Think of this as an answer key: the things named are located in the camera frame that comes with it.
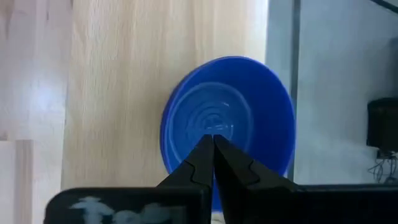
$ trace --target black cable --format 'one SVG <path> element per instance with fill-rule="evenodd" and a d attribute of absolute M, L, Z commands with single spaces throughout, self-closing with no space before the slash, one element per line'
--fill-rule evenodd
<path fill-rule="evenodd" d="M 387 161 L 387 163 L 390 165 L 390 173 L 389 174 L 384 174 L 384 168 L 383 165 Z M 387 176 L 387 179 L 390 177 L 393 177 L 394 174 L 396 173 L 397 170 L 397 156 L 394 153 L 391 153 L 388 157 L 383 158 L 382 161 L 377 162 L 377 159 L 375 160 L 376 165 L 369 168 L 368 172 L 373 174 L 373 178 L 377 183 L 381 182 L 381 179 L 383 176 Z"/>

